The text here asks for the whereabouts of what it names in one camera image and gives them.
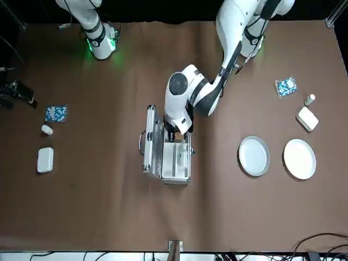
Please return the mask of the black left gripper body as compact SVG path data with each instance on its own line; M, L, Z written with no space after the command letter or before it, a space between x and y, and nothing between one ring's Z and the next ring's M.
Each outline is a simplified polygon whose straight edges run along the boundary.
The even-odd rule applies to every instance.
M177 131L176 125L172 125L171 121L167 119L167 116L164 116L164 126L167 130L167 138L169 142L173 142Z

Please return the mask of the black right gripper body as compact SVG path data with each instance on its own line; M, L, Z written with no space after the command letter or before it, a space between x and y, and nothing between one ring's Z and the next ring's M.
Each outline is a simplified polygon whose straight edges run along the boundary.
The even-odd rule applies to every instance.
M14 97L21 98L25 101L33 100L33 90L17 79L12 83L12 91Z

